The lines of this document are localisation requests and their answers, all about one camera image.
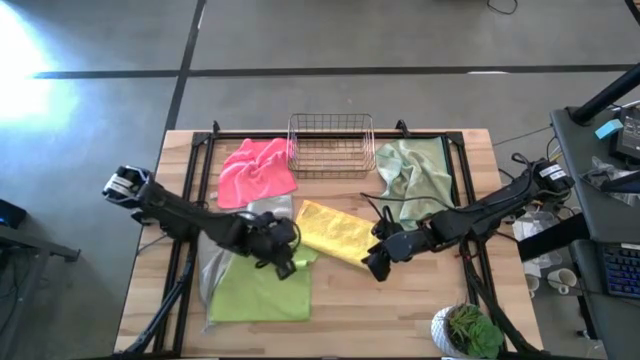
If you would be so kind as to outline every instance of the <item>wooden tabletop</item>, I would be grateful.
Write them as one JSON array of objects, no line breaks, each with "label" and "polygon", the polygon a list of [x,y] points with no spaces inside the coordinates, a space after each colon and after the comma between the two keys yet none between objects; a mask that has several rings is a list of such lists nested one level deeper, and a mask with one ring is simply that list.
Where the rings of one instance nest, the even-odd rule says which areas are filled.
[{"label": "wooden tabletop", "polygon": [[[501,187],[489,132],[461,130],[467,148],[476,197]],[[157,181],[181,194],[193,131],[169,131],[157,171]],[[217,140],[208,192],[217,190],[224,160],[240,145],[239,140]],[[376,140],[380,146],[385,140]],[[199,156],[192,194],[197,194],[202,159]],[[454,161],[459,173],[459,163]],[[461,198],[466,199],[458,175]],[[376,214],[358,195],[380,194],[383,180],[372,171],[364,180],[298,179],[295,210],[304,199],[376,221]],[[210,208],[216,209],[215,201]],[[156,227],[145,228],[140,246],[160,235]],[[495,236],[487,243],[498,302],[516,328],[537,348],[542,348],[538,325],[527,291],[516,244]],[[128,347],[149,323],[162,298],[171,241],[163,240],[136,258],[120,323],[116,350]],[[462,263],[457,249],[424,253],[408,263],[394,264],[386,282],[379,283],[365,270],[340,260],[320,256],[312,265],[312,310],[308,322],[225,323],[203,332],[205,308],[198,296],[198,274],[189,306],[183,356],[193,357],[420,357],[442,355],[431,340],[434,314],[467,297]],[[173,339],[170,316],[165,346]]]}]

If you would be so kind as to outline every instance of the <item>concrete floor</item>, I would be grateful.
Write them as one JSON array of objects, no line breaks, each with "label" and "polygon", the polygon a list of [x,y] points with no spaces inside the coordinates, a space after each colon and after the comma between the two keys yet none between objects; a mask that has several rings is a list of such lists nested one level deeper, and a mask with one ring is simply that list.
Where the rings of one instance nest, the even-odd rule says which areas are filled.
[{"label": "concrete floor", "polygon": [[[100,191],[120,164],[156,166],[176,84],[21,76],[177,70],[195,5],[0,1],[0,43],[10,49],[0,57],[0,198],[30,212],[27,231],[82,249],[78,263],[47,269],[16,358],[112,350],[140,228]],[[638,35],[618,0],[523,1],[510,17],[476,0],[210,0],[191,68],[634,63]],[[498,142],[547,126],[550,110],[580,104],[619,75],[191,78],[176,128],[209,129],[214,119],[226,129],[283,128],[293,112],[367,112],[379,128],[400,118],[414,128],[488,128]],[[634,91],[625,100],[637,98]],[[542,156],[551,136],[497,146],[499,165],[519,173],[510,154]],[[533,300],[545,348],[584,356],[593,343],[573,336],[582,326],[577,301],[545,287]],[[3,311],[0,302],[0,319]]]}]

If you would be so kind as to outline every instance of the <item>sage green towel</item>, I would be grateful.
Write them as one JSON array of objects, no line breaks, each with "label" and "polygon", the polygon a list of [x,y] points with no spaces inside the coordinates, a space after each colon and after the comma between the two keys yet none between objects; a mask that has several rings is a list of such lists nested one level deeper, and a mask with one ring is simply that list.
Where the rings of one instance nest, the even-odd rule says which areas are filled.
[{"label": "sage green towel", "polygon": [[[453,206],[451,176],[440,138],[403,139],[385,144],[376,152],[376,164],[387,183],[383,197],[433,196]],[[444,209],[432,200],[381,201],[380,205],[388,205],[394,220],[405,230],[415,229],[417,220]]]},{"label": "sage green towel", "polygon": [[211,299],[210,322],[303,321],[311,316],[309,266],[318,254],[298,246],[297,271],[278,280],[273,265],[256,269],[256,259],[234,255]]}]

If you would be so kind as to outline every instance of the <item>metal wire basket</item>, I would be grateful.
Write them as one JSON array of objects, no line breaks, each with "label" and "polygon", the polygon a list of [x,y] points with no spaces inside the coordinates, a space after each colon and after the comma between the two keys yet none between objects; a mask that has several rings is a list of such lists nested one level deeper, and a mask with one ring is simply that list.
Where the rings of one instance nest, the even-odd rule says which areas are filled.
[{"label": "metal wire basket", "polygon": [[376,166],[368,114],[293,114],[287,139],[298,178],[363,178]]}]

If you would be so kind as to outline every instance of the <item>keyboard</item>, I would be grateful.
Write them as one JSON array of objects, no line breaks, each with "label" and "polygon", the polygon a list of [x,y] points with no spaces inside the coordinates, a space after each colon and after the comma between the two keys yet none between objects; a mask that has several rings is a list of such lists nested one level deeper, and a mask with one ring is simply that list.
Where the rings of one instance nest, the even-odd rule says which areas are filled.
[{"label": "keyboard", "polygon": [[607,292],[640,299],[640,250],[601,245]]}]

